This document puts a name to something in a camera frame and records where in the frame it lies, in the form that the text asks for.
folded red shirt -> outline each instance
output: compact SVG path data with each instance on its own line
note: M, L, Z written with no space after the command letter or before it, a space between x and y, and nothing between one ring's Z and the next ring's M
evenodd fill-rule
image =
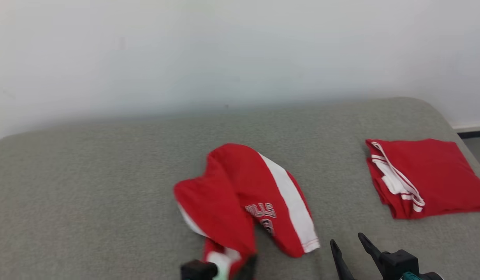
M454 142L366 140L373 184L396 219L480 211L480 179Z
M320 246L295 178L250 147L211 151L204 175L179 182L174 194L191 229L207 237L204 261L218 266L215 280L234 279L257 254L254 222L291 257Z

couch cushion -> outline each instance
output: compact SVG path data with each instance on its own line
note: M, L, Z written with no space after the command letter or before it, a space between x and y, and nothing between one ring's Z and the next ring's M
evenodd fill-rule
M257 279L337 279L332 238L356 278L379 279L358 232L381 250L416 255L422 272L480 279L480 213L393 220L371 182L367 138L457 142L480 177L444 118L410 98L10 136L0 141L0 278L178 279L204 241L183 221L172 187L200 175L209 151L235 142L293 174L322 244L292 259L258 229Z

white trim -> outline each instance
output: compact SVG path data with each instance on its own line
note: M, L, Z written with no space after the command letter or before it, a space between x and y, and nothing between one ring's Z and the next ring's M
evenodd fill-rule
M197 234L203 235L205 237L208 237L207 234L204 233L203 230L193 221L193 219L186 213L185 209L181 206L181 204L178 203L179 210L181 211L181 215L183 215L183 218L187 225L192 229L194 232Z
M371 142L373 146L375 146L377 149L382 152L383 158L386 162L382 161L380 156L377 155L372 155L371 161L375 163L375 165L382 171L385 177L387 177L387 180L384 180L384 183L387 185L387 188L392 194L398 194L401 193L401 198L405 200L412 200L413 201L413 210L417 212L421 212L423 210L423 206L425 206L425 201L423 198L420 196L419 191L416 189L416 187L407 179L407 177L400 172L397 168L392 165L392 163L389 161L387 158L387 155L385 154L385 151L382 148L382 145L380 145L377 142ZM407 193L411 193L411 196L404 196L404 192L401 191L401 189L406 190Z
M267 157L261 154L259 155L273 175L278 191L288 208L290 221L292 222L295 232L299 236L304 252L307 253L319 248L320 244L314 229L313 220L307 211L306 204L304 203L304 200L302 200L297 187L288 176L287 171Z

baseboard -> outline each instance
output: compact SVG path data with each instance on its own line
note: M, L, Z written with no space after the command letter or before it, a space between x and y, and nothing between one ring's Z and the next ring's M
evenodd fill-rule
M451 126L456 133L480 131L480 122L472 124L452 124Z
M477 138L477 137L480 137L480 131L462 132L462 133L458 133L458 136L461 139Z

white wall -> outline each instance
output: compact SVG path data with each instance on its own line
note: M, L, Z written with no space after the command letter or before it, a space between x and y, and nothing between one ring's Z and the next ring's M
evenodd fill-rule
M0 137L398 95L480 124L480 0L0 0Z

